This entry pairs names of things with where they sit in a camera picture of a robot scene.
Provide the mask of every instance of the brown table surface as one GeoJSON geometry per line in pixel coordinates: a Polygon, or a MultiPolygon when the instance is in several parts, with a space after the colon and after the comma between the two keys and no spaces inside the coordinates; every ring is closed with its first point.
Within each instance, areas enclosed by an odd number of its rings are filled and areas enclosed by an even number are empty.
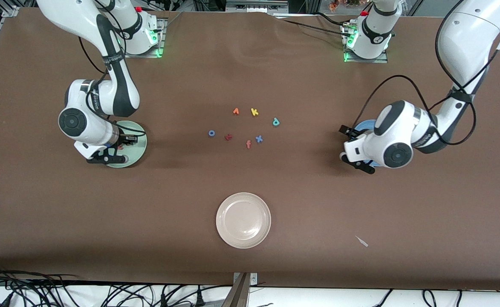
{"type": "MultiPolygon", "coordinates": [[[[500,289],[500,53],[468,142],[375,175],[338,157],[337,130],[384,78],[410,76],[430,103],[446,95],[440,21],[402,17],[390,62],[356,64],[343,62],[337,35],[266,14],[184,14],[163,58],[127,60],[141,96],[130,119],[149,145],[139,163],[113,169],[88,165],[57,126],[67,86],[100,74],[77,37],[20,10],[0,33],[0,266],[108,281],[227,284],[258,272],[269,286],[500,289]],[[219,204],[242,191],[272,214],[252,249],[215,228],[219,204]]],[[[363,119],[399,99],[420,106],[394,80],[363,119]]]]}

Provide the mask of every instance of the white floor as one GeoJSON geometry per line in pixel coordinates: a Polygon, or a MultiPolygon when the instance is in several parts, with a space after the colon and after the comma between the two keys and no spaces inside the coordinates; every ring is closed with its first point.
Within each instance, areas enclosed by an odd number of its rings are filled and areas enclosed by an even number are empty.
{"type": "MultiPolygon", "coordinates": [[[[133,291],[141,286],[134,286],[133,291]]],[[[68,291],[80,307],[100,307],[106,298],[108,286],[68,286],[68,291]]],[[[178,299],[196,291],[196,286],[186,286],[169,301],[175,303],[178,299]]],[[[229,287],[215,288],[203,291],[203,299],[207,302],[223,300],[229,292],[229,287]]],[[[162,286],[153,286],[153,290],[146,288],[140,295],[151,302],[152,291],[155,298],[160,297],[162,286]]],[[[64,291],[61,298],[66,307],[75,307],[64,291]]],[[[374,307],[384,297],[387,290],[360,290],[360,289],[314,289],[314,288],[251,288],[248,307],[263,307],[272,303],[272,307],[374,307]]],[[[10,291],[0,287],[0,303],[7,297],[10,291]]],[[[438,307],[455,307],[458,291],[433,291],[438,307]]],[[[108,303],[108,306],[116,306],[127,295],[119,295],[108,303]]],[[[35,293],[29,295],[35,303],[39,299],[35,293]]],[[[195,303],[196,296],[188,298],[195,303]]],[[[124,307],[142,307],[142,301],[133,299],[123,303],[124,307]]],[[[427,307],[422,299],[420,290],[394,290],[388,297],[383,307],[427,307]]],[[[11,307],[24,307],[22,298],[14,296],[11,307]]],[[[500,292],[464,291],[460,301],[460,307],[500,307],[500,292]]]]}

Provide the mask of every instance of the black cable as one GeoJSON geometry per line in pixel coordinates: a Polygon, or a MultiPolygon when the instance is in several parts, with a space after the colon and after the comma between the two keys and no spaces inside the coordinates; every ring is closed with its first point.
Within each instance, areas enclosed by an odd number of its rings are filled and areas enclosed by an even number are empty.
{"type": "Polygon", "coordinates": [[[129,284],[129,285],[127,285],[127,286],[125,286],[125,288],[123,288],[123,286],[121,286],[121,287],[117,287],[117,286],[114,286],[114,285],[111,285],[111,286],[112,286],[112,287],[114,287],[114,288],[117,288],[117,289],[119,290],[119,292],[118,292],[117,294],[113,295],[113,296],[109,299],[109,301],[108,301],[108,302],[110,302],[112,299],[114,299],[114,297],[116,297],[117,295],[121,294],[121,292],[127,292],[127,293],[129,293],[129,295],[130,295],[131,297],[132,297],[132,296],[135,296],[135,297],[137,297],[137,298],[141,299],[141,300],[142,300],[142,303],[143,303],[143,302],[146,302],[146,304],[148,304],[150,307],[153,305],[153,302],[151,302],[151,303],[150,303],[150,302],[149,302],[149,301],[148,301],[145,297],[143,297],[142,295],[137,294],[137,293],[136,293],[137,291],[129,291],[129,288],[130,288],[130,287],[132,287],[132,285],[131,285],[131,284],[129,284]]]}
{"type": "Polygon", "coordinates": [[[422,299],[424,300],[424,302],[426,303],[426,305],[428,305],[428,307],[437,307],[437,303],[435,302],[435,296],[434,296],[434,294],[432,293],[431,290],[422,290],[422,299]],[[430,293],[432,302],[434,304],[433,306],[430,305],[430,303],[428,302],[428,299],[426,299],[426,292],[430,293]]]}
{"type": "Polygon", "coordinates": [[[108,288],[108,294],[106,296],[106,298],[104,299],[104,301],[102,302],[102,304],[100,305],[100,307],[103,307],[106,303],[106,299],[108,299],[110,297],[110,293],[112,292],[112,286],[110,285],[110,287],[108,288]]]}
{"type": "Polygon", "coordinates": [[[215,0],[215,4],[218,10],[225,11],[225,6],[223,5],[223,2],[221,2],[221,0],[215,0]]]}
{"type": "MultiPolygon", "coordinates": [[[[119,31],[123,33],[124,29],[121,27],[119,20],[117,20],[117,18],[115,18],[115,16],[100,1],[94,0],[94,2],[98,3],[98,5],[100,5],[108,14],[110,14],[110,16],[112,16],[113,20],[115,20],[115,22],[117,23],[117,29],[119,29],[119,31]]],[[[121,48],[121,50],[123,50],[123,58],[125,58],[125,56],[127,55],[127,39],[124,35],[119,36],[121,36],[123,39],[124,48],[121,48]]]]}
{"type": "Polygon", "coordinates": [[[111,289],[111,287],[114,287],[115,290],[111,293],[108,293],[108,295],[106,296],[106,298],[104,299],[104,301],[102,302],[102,305],[100,305],[100,307],[107,307],[108,303],[110,301],[112,301],[112,299],[114,299],[117,295],[121,294],[121,292],[126,291],[128,288],[130,288],[130,285],[124,285],[121,287],[117,287],[117,286],[114,286],[112,284],[110,286],[110,289],[111,289]]]}
{"type": "Polygon", "coordinates": [[[322,28],[318,28],[318,27],[315,27],[315,26],[306,25],[304,23],[297,23],[296,21],[285,20],[285,19],[283,19],[283,20],[285,22],[287,22],[287,23],[292,23],[294,25],[300,25],[300,26],[303,26],[303,27],[308,27],[308,28],[311,28],[311,29],[316,29],[316,30],[320,30],[320,31],[324,31],[324,32],[329,32],[329,33],[334,33],[334,34],[338,34],[338,35],[342,35],[342,36],[350,36],[349,33],[341,33],[341,32],[338,32],[338,31],[332,31],[332,30],[329,30],[329,29],[322,29],[322,28]]]}
{"type": "Polygon", "coordinates": [[[419,10],[420,6],[422,5],[422,2],[424,2],[424,0],[421,0],[421,2],[417,3],[416,8],[413,6],[413,8],[412,8],[413,12],[412,12],[411,16],[415,16],[416,12],[419,10]]]}
{"type": "Polygon", "coordinates": [[[320,15],[320,16],[324,17],[330,23],[333,23],[334,25],[338,25],[338,26],[342,26],[343,25],[343,23],[340,23],[338,21],[335,21],[335,20],[331,19],[329,16],[327,16],[323,12],[313,12],[312,15],[320,15]]]}
{"type": "Polygon", "coordinates": [[[62,280],[62,276],[59,276],[58,279],[61,282],[61,286],[64,288],[64,291],[66,292],[66,294],[68,295],[68,297],[71,299],[71,301],[74,303],[74,305],[76,305],[76,307],[80,307],[80,305],[78,305],[78,303],[76,303],[76,301],[74,300],[74,298],[70,294],[70,291],[68,291],[68,289],[64,285],[64,281],[62,280]]]}
{"type": "Polygon", "coordinates": [[[303,1],[303,3],[301,4],[301,6],[299,6],[299,9],[297,10],[296,14],[300,14],[300,13],[301,13],[301,9],[303,8],[303,6],[305,6],[305,4],[306,4],[306,0],[305,0],[305,1],[303,1]]]}
{"type": "MultiPolygon", "coordinates": [[[[352,125],[351,129],[350,129],[350,132],[352,132],[354,130],[354,127],[355,125],[357,124],[357,122],[359,121],[361,115],[363,114],[363,111],[366,109],[367,105],[369,104],[369,101],[371,100],[371,98],[373,97],[373,95],[375,95],[376,91],[378,91],[382,85],[384,85],[386,82],[388,82],[389,80],[393,79],[393,78],[405,78],[405,80],[409,81],[411,83],[411,85],[415,88],[415,91],[417,93],[417,95],[419,95],[419,98],[422,102],[422,105],[424,105],[425,107],[425,110],[426,112],[428,113],[428,117],[429,119],[431,120],[432,123],[435,124],[435,126],[437,127],[437,122],[435,121],[434,117],[432,116],[431,114],[431,109],[428,107],[424,97],[422,96],[422,93],[419,89],[419,86],[416,85],[416,83],[411,79],[409,78],[408,76],[405,76],[405,75],[393,75],[393,76],[390,76],[388,78],[386,78],[384,81],[382,81],[374,90],[373,92],[371,93],[371,95],[369,95],[369,97],[367,98],[367,100],[365,101],[363,107],[361,108],[361,111],[359,112],[358,114],[358,117],[355,119],[354,121],[354,124],[352,125]]],[[[447,96],[446,98],[442,99],[441,101],[439,101],[438,103],[435,103],[433,105],[433,107],[435,107],[436,105],[438,105],[439,103],[443,102],[443,101],[446,101],[449,97],[447,96]]],[[[476,110],[475,110],[475,106],[473,103],[468,103],[470,105],[470,108],[471,108],[471,111],[472,111],[472,114],[473,114],[473,123],[471,125],[471,129],[470,129],[470,132],[468,132],[468,134],[466,135],[466,137],[464,137],[461,141],[459,142],[448,142],[446,140],[444,140],[443,136],[441,134],[439,134],[439,131],[437,131],[437,128],[435,129],[435,134],[437,134],[437,137],[439,138],[439,140],[447,145],[451,145],[451,146],[455,146],[455,145],[460,145],[462,144],[463,142],[466,142],[470,136],[474,133],[475,131],[475,127],[477,125],[477,113],[476,113],[476,110]]]]}
{"type": "Polygon", "coordinates": [[[25,275],[39,276],[39,277],[45,278],[45,279],[47,279],[47,281],[49,281],[49,283],[52,284],[53,287],[56,287],[56,285],[54,284],[55,280],[51,276],[60,278],[60,274],[48,275],[48,274],[41,274],[38,272],[26,272],[26,271],[20,271],[20,270],[1,270],[0,269],[0,275],[1,275],[0,281],[5,281],[6,290],[11,290],[12,293],[22,297],[23,303],[25,306],[26,306],[27,302],[30,303],[32,306],[36,305],[31,299],[29,299],[26,295],[24,295],[23,291],[25,291],[25,290],[31,290],[31,291],[35,292],[40,299],[40,305],[47,305],[50,307],[52,307],[52,306],[59,307],[60,305],[63,305],[63,303],[61,302],[61,298],[60,298],[60,295],[58,293],[58,290],[55,290],[57,292],[57,297],[58,297],[58,300],[57,300],[57,298],[53,295],[52,290],[48,289],[49,293],[51,294],[51,297],[53,298],[53,301],[55,301],[53,303],[49,300],[49,298],[47,297],[47,293],[45,293],[45,290],[43,289],[43,288],[45,288],[47,290],[47,287],[42,287],[42,291],[43,291],[43,293],[42,293],[42,292],[40,292],[40,289],[38,289],[35,286],[34,282],[20,280],[20,279],[15,277],[15,274],[25,274],[25,275]]]}
{"type": "Polygon", "coordinates": [[[163,8],[160,8],[156,6],[155,4],[151,4],[151,0],[146,0],[147,5],[151,6],[152,8],[155,8],[156,10],[164,11],[163,8]]]}
{"type": "Polygon", "coordinates": [[[386,301],[386,299],[388,298],[388,296],[390,296],[390,293],[392,293],[392,291],[394,291],[394,289],[388,290],[388,292],[386,293],[386,295],[382,298],[382,301],[378,305],[376,305],[375,307],[382,307],[382,305],[384,305],[384,302],[386,301]]]}
{"type": "Polygon", "coordinates": [[[98,70],[100,73],[104,74],[105,72],[102,72],[102,70],[100,70],[95,64],[94,62],[90,59],[90,56],[88,55],[87,51],[85,50],[85,46],[83,46],[83,41],[81,40],[81,37],[78,36],[78,39],[80,41],[80,46],[81,46],[81,49],[83,50],[83,52],[85,53],[85,56],[87,57],[87,59],[89,60],[90,64],[92,64],[92,66],[94,67],[95,70],[98,70]]]}
{"type": "MultiPolygon", "coordinates": [[[[202,289],[200,291],[210,290],[210,289],[219,288],[219,287],[231,287],[231,285],[230,284],[220,284],[219,286],[211,286],[211,287],[202,289]]],[[[183,298],[179,299],[178,301],[176,301],[174,304],[169,305],[169,307],[174,307],[174,306],[178,305],[180,302],[185,301],[185,299],[187,299],[188,297],[197,294],[197,292],[198,292],[198,290],[195,291],[195,292],[193,292],[193,293],[191,293],[191,294],[189,294],[189,295],[186,295],[185,297],[183,297],[183,298]]]]}
{"type": "Polygon", "coordinates": [[[179,302],[179,303],[177,303],[177,304],[178,304],[178,305],[180,305],[181,303],[189,303],[189,306],[190,306],[190,307],[193,307],[193,303],[192,303],[191,301],[187,301],[187,300],[185,300],[185,301],[181,301],[181,302],[179,302]]]}
{"type": "Polygon", "coordinates": [[[367,12],[371,11],[371,5],[372,5],[372,4],[373,4],[373,2],[372,2],[372,1],[367,2],[367,5],[366,5],[366,6],[363,8],[363,10],[361,10],[361,11],[362,11],[362,12],[363,12],[363,11],[365,11],[365,10],[367,10],[367,12]]]}
{"type": "Polygon", "coordinates": [[[155,301],[155,293],[153,292],[152,284],[149,285],[149,292],[151,292],[151,302],[155,301]]]}
{"type": "Polygon", "coordinates": [[[197,286],[197,301],[195,302],[195,307],[203,307],[206,305],[205,300],[202,299],[201,285],[197,286]]]}
{"type": "Polygon", "coordinates": [[[176,293],[178,290],[180,290],[181,288],[187,286],[187,284],[180,284],[177,288],[175,288],[174,290],[168,292],[168,294],[166,295],[166,301],[168,302],[169,299],[172,298],[172,296],[174,295],[174,293],[176,293]]]}
{"type": "Polygon", "coordinates": [[[164,286],[162,286],[161,298],[160,298],[159,301],[157,301],[156,303],[154,303],[152,307],[156,307],[159,304],[161,304],[160,307],[165,307],[165,306],[168,305],[166,303],[166,294],[165,294],[165,290],[166,290],[167,286],[168,286],[168,284],[165,284],[164,286]]]}
{"type": "Polygon", "coordinates": [[[9,307],[11,305],[11,299],[13,298],[14,292],[10,293],[6,299],[0,304],[0,307],[9,307]]]}
{"type": "Polygon", "coordinates": [[[144,297],[142,295],[139,295],[138,293],[142,290],[144,290],[145,288],[147,287],[151,287],[152,285],[151,284],[147,284],[146,286],[143,286],[141,287],[140,289],[134,291],[133,293],[131,293],[131,295],[127,296],[125,299],[123,299],[122,301],[120,301],[119,303],[117,303],[117,306],[121,306],[123,303],[125,303],[126,301],[130,301],[131,299],[140,299],[142,301],[142,307],[144,306],[144,297]]]}
{"type": "Polygon", "coordinates": [[[180,8],[180,6],[182,6],[182,5],[180,4],[179,1],[173,2],[173,4],[172,4],[172,12],[175,12],[177,9],[180,8]]]}
{"type": "Polygon", "coordinates": [[[456,307],[460,307],[461,300],[462,300],[462,290],[458,290],[458,299],[456,301],[456,307]]]}

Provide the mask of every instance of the blue plate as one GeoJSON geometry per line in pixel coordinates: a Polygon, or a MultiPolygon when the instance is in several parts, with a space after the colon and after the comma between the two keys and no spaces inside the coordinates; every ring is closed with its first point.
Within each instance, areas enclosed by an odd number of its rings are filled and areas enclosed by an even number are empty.
{"type": "MultiPolygon", "coordinates": [[[[361,123],[357,124],[354,129],[356,130],[373,130],[375,128],[375,120],[365,120],[365,121],[362,121],[361,123]]],[[[372,167],[380,167],[381,165],[376,163],[375,161],[373,161],[371,164],[370,164],[372,167]]]]}

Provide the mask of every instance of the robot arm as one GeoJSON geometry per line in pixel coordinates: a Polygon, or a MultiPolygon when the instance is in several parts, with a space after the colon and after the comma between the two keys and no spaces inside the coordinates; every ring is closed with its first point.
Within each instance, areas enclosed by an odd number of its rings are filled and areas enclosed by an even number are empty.
{"type": "Polygon", "coordinates": [[[158,43],[157,36],[152,35],[157,29],[156,16],[141,9],[137,12],[130,0],[96,1],[96,6],[105,13],[117,35],[124,38],[121,42],[127,43],[128,54],[143,54],[158,43]]]}
{"type": "MultiPolygon", "coordinates": [[[[58,119],[64,134],[76,141],[77,150],[86,159],[92,159],[96,152],[119,142],[120,136],[119,129],[99,115],[130,116],[139,107],[138,91],[113,26],[92,0],[38,0],[38,4],[53,24],[98,48],[111,77],[104,81],[72,82],[58,119]]],[[[112,162],[124,162],[122,160],[123,157],[119,157],[112,162]]]]}
{"type": "Polygon", "coordinates": [[[473,102],[486,75],[482,68],[499,33],[500,0],[466,0],[457,6],[437,37],[438,55],[456,82],[437,115],[431,115],[433,121],[427,111],[407,101],[391,103],[381,111],[373,130],[344,143],[341,159],[370,171],[362,161],[399,168],[411,162],[412,148],[425,154],[443,149],[447,145],[444,141],[450,142],[460,117],[473,102]]]}
{"type": "Polygon", "coordinates": [[[388,46],[392,29],[401,15],[400,0],[373,0],[369,15],[355,20],[357,33],[347,47],[361,58],[377,58],[388,46]]]}

